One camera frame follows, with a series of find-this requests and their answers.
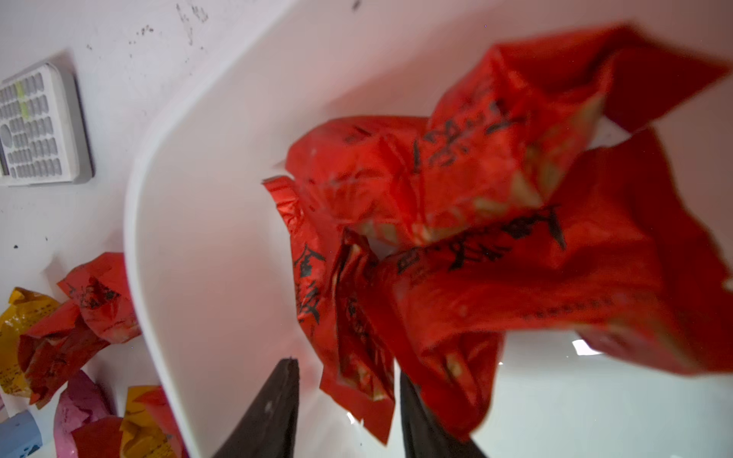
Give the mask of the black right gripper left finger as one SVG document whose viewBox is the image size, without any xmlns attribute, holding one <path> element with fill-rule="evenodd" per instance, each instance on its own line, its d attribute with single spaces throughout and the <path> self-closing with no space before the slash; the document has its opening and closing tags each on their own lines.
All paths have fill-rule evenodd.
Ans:
<svg viewBox="0 0 733 458">
<path fill-rule="evenodd" d="M 241 421 L 214 454 L 216 458 L 293 457 L 300 405 L 297 359 L 282 359 Z"/>
</svg>

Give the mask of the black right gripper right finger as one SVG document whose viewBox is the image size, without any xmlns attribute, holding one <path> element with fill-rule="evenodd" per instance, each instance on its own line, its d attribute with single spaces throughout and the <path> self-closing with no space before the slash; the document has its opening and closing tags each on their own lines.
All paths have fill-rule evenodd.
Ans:
<svg viewBox="0 0 733 458">
<path fill-rule="evenodd" d="M 473 442 L 447 433 L 424 405 L 405 372 L 400 374 L 403 445 L 408 458 L 486 458 Z"/>
</svg>

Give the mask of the yellow tea bag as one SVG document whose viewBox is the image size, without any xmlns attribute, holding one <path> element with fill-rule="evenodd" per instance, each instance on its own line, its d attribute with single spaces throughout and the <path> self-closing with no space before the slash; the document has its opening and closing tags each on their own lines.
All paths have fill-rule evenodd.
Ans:
<svg viewBox="0 0 733 458">
<path fill-rule="evenodd" d="M 120 431 L 121 457 L 189 456 L 161 385 L 128 389 Z"/>
<path fill-rule="evenodd" d="M 61 303 L 52 297 L 17 287 L 1 315 L 1 387 L 6 394 L 30 398 L 32 391 L 18 362 L 20 336 L 53 314 Z"/>
</svg>

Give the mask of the white storage box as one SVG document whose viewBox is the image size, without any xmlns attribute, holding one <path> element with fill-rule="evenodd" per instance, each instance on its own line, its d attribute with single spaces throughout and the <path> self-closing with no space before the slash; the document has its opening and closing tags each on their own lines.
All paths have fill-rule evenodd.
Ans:
<svg viewBox="0 0 733 458">
<path fill-rule="evenodd" d="M 732 57 L 728 1 L 258 1 L 145 141 L 125 210 L 143 336 L 190 454 L 220 448 L 276 364 L 300 363 L 300 457 L 400 457 L 320 391 L 286 227 L 263 180 L 337 116 L 425 116 L 494 42 L 632 22 Z M 728 457 L 732 381 L 508 337 L 475 442 L 492 457 Z"/>
</svg>

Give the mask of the red tea bag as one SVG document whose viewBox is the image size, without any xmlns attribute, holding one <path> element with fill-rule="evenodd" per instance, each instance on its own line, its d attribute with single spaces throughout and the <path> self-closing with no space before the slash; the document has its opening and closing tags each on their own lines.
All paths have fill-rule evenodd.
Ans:
<svg viewBox="0 0 733 458">
<path fill-rule="evenodd" d="M 427 118 L 337 118 L 290 147 L 286 177 L 368 241 L 361 307 L 447 431 L 484 420 L 510 331 L 731 372 L 730 274 L 651 126 L 730 70 L 626 25 L 501 43 Z"/>
<path fill-rule="evenodd" d="M 122 419 L 108 416 L 76 429 L 72 436 L 78 458 L 120 458 Z"/>
<path fill-rule="evenodd" d="M 290 236 L 298 323 L 324 366 L 320 388 L 381 443 L 395 411 L 394 360 L 373 334 L 359 290 L 377 258 L 294 179 L 266 179 Z"/>
<path fill-rule="evenodd" d="M 17 358 L 32 391 L 30 403 L 44 408 L 82 366 L 109 345 L 89 328 L 78 305 L 63 303 L 19 338 Z"/>
<path fill-rule="evenodd" d="M 117 345 L 141 335 L 123 253 L 106 252 L 74 268 L 57 286 L 100 339 Z"/>
</svg>

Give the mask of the pink tea bag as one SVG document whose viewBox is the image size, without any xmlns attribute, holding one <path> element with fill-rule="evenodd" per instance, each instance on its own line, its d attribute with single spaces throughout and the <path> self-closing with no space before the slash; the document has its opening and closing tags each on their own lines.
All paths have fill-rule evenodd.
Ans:
<svg viewBox="0 0 733 458">
<path fill-rule="evenodd" d="M 73 432 L 111 415 L 100 387 L 83 370 L 76 372 L 61 393 L 55 411 L 53 439 L 57 457 L 78 457 Z"/>
</svg>

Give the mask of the blue cloth pouch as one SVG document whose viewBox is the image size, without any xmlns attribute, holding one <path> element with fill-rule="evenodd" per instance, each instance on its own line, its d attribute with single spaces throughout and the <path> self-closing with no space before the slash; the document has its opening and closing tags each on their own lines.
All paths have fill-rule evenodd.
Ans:
<svg viewBox="0 0 733 458">
<path fill-rule="evenodd" d="M 40 430 L 30 412 L 23 411 L 1 424 L 1 458 L 27 458 L 42 447 Z"/>
</svg>

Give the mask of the white calculator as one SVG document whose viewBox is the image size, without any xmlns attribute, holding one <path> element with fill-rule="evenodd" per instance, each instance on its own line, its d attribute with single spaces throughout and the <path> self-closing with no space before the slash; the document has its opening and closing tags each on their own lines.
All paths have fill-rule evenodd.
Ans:
<svg viewBox="0 0 733 458">
<path fill-rule="evenodd" d="M 1 82 L 1 185 L 86 183 L 94 176 L 69 71 L 41 62 Z"/>
</svg>

